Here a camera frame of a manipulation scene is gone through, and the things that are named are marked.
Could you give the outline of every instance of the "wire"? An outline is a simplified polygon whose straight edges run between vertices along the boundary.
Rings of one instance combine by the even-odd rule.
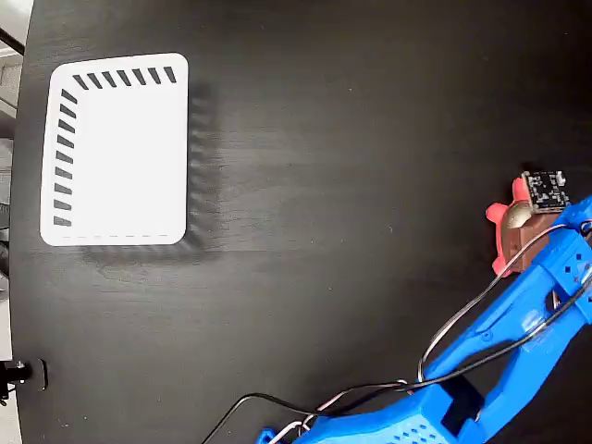
[[[550,234],[550,232],[555,231],[560,228],[567,228],[565,224],[554,225],[549,227],[540,233],[538,233],[533,239],[531,239],[509,262],[503,269],[498,273],[497,276],[487,285],[487,287],[479,293],[479,295],[469,301],[461,310],[456,312],[456,314],[451,317],[446,323],[438,330],[438,332],[434,335],[434,337],[430,340],[429,344],[427,345],[427,349],[425,349],[424,354],[422,355],[419,363],[417,364],[417,380],[422,382],[424,380],[424,364],[430,353],[436,348],[439,342],[446,336],[446,334],[450,331],[450,329],[456,324],[464,315],[466,315],[473,307],[475,307],[478,303],[480,303],[487,294],[500,282],[503,275],[506,274],[508,270],[520,259],[523,254],[525,254],[533,245],[535,245],[538,241],[540,241],[543,237]]]
[[[307,430],[310,430],[310,428],[308,428],[307,425],[304,425],[302,423],[302,421],[294,421],[294,422],[286,425],[284,428],[282,428],[281,432],[279,432],[277,435],[275,435],[274,438],[271,441],[269,441],[267,444],[277,444],[280,439],[282,439],[286,435],[288,435],[288,432],[290,432],[292,430],[292,428],[296,428],[296,427],[303,427]]]
[[[0,42],[6,43],[20,55],[25,55],[25,46],[2,28],[0,28]]]
[[[397,386],[401,386],[401,385],[409,385],[409,383],[404,380],[404,379],[398,379],[396,382],[394,383],[388,383],[388,384],[384,384],[384,385],[377,385],[374,387],[379,387],[380,389],[390,389],[392,387],[397,387]],[[354,388],[348,388],[347,390],[343,390],[340,393],[338,393],[337,395],[335,395],[333,398],[331,398],[330,400],[324,402],[323,404],[319,405],[316,410],[318,412],[322,412],[324,411],[326,408],[330,407],[331,405],[333,405],[335,402],[337,402],[338,400],[340,400],[343,396],[347,395],[348,393],[359,389],[359,387],[354,387]],[[306,428],[308,422],[313,419],[316,415],[315,414],[309,414],[308,416],[306,416],[306,418],[304,418],[304,420],[302,421],[302,426],[299,427],[298,429],[298,434],[300,435],[302,432],[303,428]]]
[[[487,293],[499,282],[500,277],[507,271],[506,268],[509,269],[509,267],[512,266],[513,263],[515,263],[515,261],[518,260],[520,255],[524,254],[525,251],[528,248],[530,248],[535,242],[540,240],[540,238],[542,238],[544,235],[549,234],[551,231],[554,231],[559,228],[566,228],[566,225],[560,224],[560,225],[550,227],[550,228],[546,229],[545,231],[541,232],[538,236],[536,236],[532,240],[530,240],[523,247],[523,249],[520,252],[518,252],[511,259],[511,261],[506,265],[504,270],[502,270],[501,273],[495,279],[493,279],[491,281],[491,283],[487,286],[487,288],[484,291],[482,291],[479,294],[479,296],[474,298],[471,302],[467,303],[462,308],[461,311],[459,311],[455,316],[453,316],[444,325],[444,327],[438,331],[438,333],[443,331],[444,332],[443,335],[445,335],[446,332],[448,332],[448,330],[450,329],[450,327],[455,322],[458,321],[458,319],[460,319],[466,312],[468,312],[468,310],[470,310],[475,304],[480,302],[487,295]],[[293,404],[291,402],[284,401],[280,398],[277,398],[275,396],[268,395],[265,393],[256,393],[256,392],[249,393],[247,395],[240,397],[232,405],[232,407],[230,407],[230,409],[228,409],[228,411],[224,414],[224,416],[222,416],[220,421],[218,421],[216,426],[210,431],[210,433],[202,441],[202,444],[207,444],[214,437],[214,435],[224,426],[224,424],[228,421],[230,416],[233,415],[244,402],[251,400],[251,399],[262,399],[264,401],[269,401],[269,402],[275,403],[276,405],[278,405],[280,407],[283,407],[285,409],[288,409],[288,410],[291,410],[295,413],[300,413],[300,414],[306,414],[306,415],[311,415],[311,416],[341,416],[341,415],[344,415],[345,413],[369,402],[370,400],[377,398],[378,396],[382,395],[383,393],[390,392],[390,391],[394,391],[394,392],[402,392],[402,391],[410,391],[410,390],[415,391],[418,389],[423,389],[427,386],[431,386],[433,384],[439,384],[439,383],[448,381],[448,380],[453,379],[455,377],[464,375],[465,373],[471,372],[471,371],[475,370],[477,367],[480,367],[484,364],[488,364],[488,363],[490,363],[496,359],[499,359],[500,357],[512,352],[513,350],[517,349],[518,347],[521,347],[529,340],[532,340],[536,335],[538,335],[545,328],[547,328],[548,326],[550,326],[551,324],[556,322],[557,319],[559,319],[559,317],[561,315],[563,315],[572,305],[574,305],[577,302],[577,300],[579,299],[579,297],[582,294],[584,294],[585,291],[588,290],[588,288],[592,284],[592,278],[590,276],[592,276],[592,269],[590,270],[588,275],[585,276],[584,281],[582,283],[582,287],[573,295],[573,297],[568,302],[565,302],[564,304],[560,305],[559,309],[554,314],[552,314],[545,321],[538,324],[533,330],[531,330],[523,338],[516,340],[515,342],[511,343],[510,345],[504,347],[503,349],[501,349],[499,351],[495,351],[495,352],[493,352],[493,353],[491,353],[491,354],[489,354],[489,355],[487,355],[487,356],[485,356],[485,357],[483,357],[471,364],[467,364],[467,365],[465,365],[453,372],[450,372],[444,376],[439,376],[439,377],[435,377],[432,379],[422,380],[422,381],[419,381],[419,382],[416,382],[413,384],[402,384],[400,382],[395,381],[395,382],[385,382],[385,383],[377,383],[377,384],[362,384],[362,385],[358,385],[358,386],[353,386],[353,387],[343,390],[343,394],[340,393],[340,394],[336,395],[333,399],[329,400],[329,401],[332,401],[330,404],[337,401],[344,394],[349,393],[349,392],[356,390],[356,389],[370,389],[370,388],[378,388],[378,389],[365,395],[365,396],[362,396],[362,398],[360,398],[356,401],[353,401],[349,404],[346,404],[342,407],[335,408],[335,409],[326,409],[323,411],[314,410],[314,409],[307,409],[307,408],[298,406],[298,405]]]

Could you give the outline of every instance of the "blue bracket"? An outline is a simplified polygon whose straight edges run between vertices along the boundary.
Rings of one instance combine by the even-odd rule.
[[[592,249],[580,233],[588,220],[592,220],[592,197],[565,209],[556,224],[568,228],[550,234],[549,244],[531,266],[427,367],[426,377],[445,376],[478,352],[523,338],[552,315],[546,305],[552,291],[562,302],[570,300],[592,275]],[[585,291],[556,322],[512,353],[498,385],[487,394],[478,419],[465,420],[458,434],[452,434],[442,424],[452,398],[434,384],[378,412],[321,417],[295,444],[488,441],[533,399],[570,340],[584,325],[592,323],[590,294]]]

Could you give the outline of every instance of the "white cable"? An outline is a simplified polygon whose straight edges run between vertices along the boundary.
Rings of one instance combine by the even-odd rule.
[[[277,435],[275,435],[274,438],[271,441],[269,441],[267,444],[278,444],[279,440],[284,438],[286,435],[288,435],[288,432],[290,432],[292,430],[292,428],[296,428],[298,426],[302,426],[306,430],[310,430],[310,428],[308,426],[304,425],[302,423],[302,421],[294,421],[293,423],[289,423],[284,428],[282,428],[281,431]]]
[[[479,295],[468,302],[461,310],[459,310],[453,317],[451,317],[446,324],[444,324],[440,330],[434,335],[434,337],[430,340],[427,349],[424,352],[424,355],[419,360],[419,364],[417,365],[417,380],[419,382],[424,381],[424,364],[426,363],[427,357],[429,354],[436,348],[438,343],[446,336],[449,330],[456,324],[459,319],[461,319],[464,315],[466,315],[474,306],[480,303],[483,298],[487,296],[487,294],[493,289],[498,282],[500,282],[503,275],[516,263],[520,257],[530,249],[535,243],[540,241],[541,238],[547,236],[550,232],[555,231],[556,229],[560,228],[567,228],[565,224],[554,225],[541,231],[538,233],[533,239],[531,239],[509,262],[503,269],[499,272],[499,274],[487,285],[487,287],[479,293]]]

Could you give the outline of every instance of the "brown object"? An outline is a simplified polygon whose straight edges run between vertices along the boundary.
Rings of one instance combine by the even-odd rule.
[[[557,214],[547,215],[532,215],[519,228],[508,228],[504,230],[504,235],[501,237],[501,245],[503,248],[506,261],[510,261],[531,239],[533,239],[541,231],[549,228],[553,222],[559,217]],[[535,245],[530,247],[518,261],[511,267],[512,271],[521,273],[528,268],[533,262],[533,259],[540,251],[549,243],[549,239],[544,238],[538,241]]]

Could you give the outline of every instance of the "black cable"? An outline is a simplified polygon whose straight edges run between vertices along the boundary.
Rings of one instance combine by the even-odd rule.
[[[592,277],[588,277],[586,279],[586,281],[582,284],[582,287],[573,295],[573,297],[568,302],[562,304],[560,306],[560,308],[549,317],[549,319],[544,321],[544,323],[543,323],[544,327],[542,327],[542,330],[544,330],[545,328],[547,328],[551,324],[553,324],[555,321],[557,321],[557,319],[559,319],[559,317],[561,315],[563,315],[572,305],[574,305],[577,302],[577,300],[579,299],[579,297],[582,296],[582,294],[584,294],[584,292],[588,289],[588,287],[590,287],[590,284],[592,284]],[[220,430],[220,428],[222,428],[224,426],[224,424],[227,422],[227,420],[230,418],[230,416],[233,415],[237,411],[237,409],[245,401],[248,401],[250,399],[263,399],[265,401],[273,402],[273,403],[275,403],[281,407],[284,407],[288,410],[291,410],[295,413],[312,414],[314,416],[341,416],[341,415],[344,415],[345,413],[347,413],[357,407],[360,407],[361,405],[369,402],[370,400],[372,400],[372,399],[374,399],[374,398],[376,398],[388,391],[399,392],[399,391],[423,389],[427,386],[431,386],[432,384],[439,384],[439,383],[448,381],[450,379],[453,379],[457,376],[461,376],[461,375],[464,375],[465,373],[471,372],[471,371],[475,370],[477,367],[480,367],[481,365],[488,364],[491,361],[499,359],[500,357],[508,354],[509,352],[512,352],[513,350],[517,349],[518,347],[521,347],[522,345],[526,344],[526,342],[528,342],[529,340],[532,340],[533,338],[535,338],[537,336],[537,334],[540,333],[540,331],[537,331],[537,330],[538,330],[538,327],[536,327],[533,330],[533,332],[525,335],[521,339],[516,340],[512,344],[504,347],[503,349],[501,349],[499,351],[495,351],[494,353],[491,353],[490,355],[485,356],[484,358],[481,358],[481,359],[475,361],[474,363],[467,364],[467,365],[459,368],[458,370],[448,373],[445,376],[427,379],[423,382],[416,382],[413,384],[400,384],[397,386],[395,386],[395,384],[397,384],[396,382],[387,382],[387,383],[380,383],[380,384],[362,384],[359,386],[353,386],[351,388],[347,388],[347,390],[349,391],[349,390],[355,390],[355,389],[368,389],[371,387],[385,386],[387,384],[393,385],[393,387],[379,388],[378,390],[373,391],[372,393],[368,393],[367,395],[364,395],[362,398],[360,398],[356,401],[353,401],[349,404],[346,404],[342,407],[337,407],[334,409],[327,409],[322,412],[319,412],[315,409],[306,409],[306,408],[303,408],[303,407],[298,406],[296,404],[292,404],[291,402],[287,402],[287,401],[284,401],[280,398],[276,398],[275,396],[267,395],[265,393],[249,393],[248,395],[242,396],[238,401],[236,401],[232,405],[232,407],[230,407],[230,409],[224,414],[224,416],[222,416],[222,419],[220,419],[220,421],[214,427],[214,429],[212,429],[212,431],[202,441],[202,444],[207,444],[210,441],[210,439],[212,439],[212,437]]]
[[[20,55],[25,55],[25,46],[2,28],[0,28],[0,41],[6,43]]]

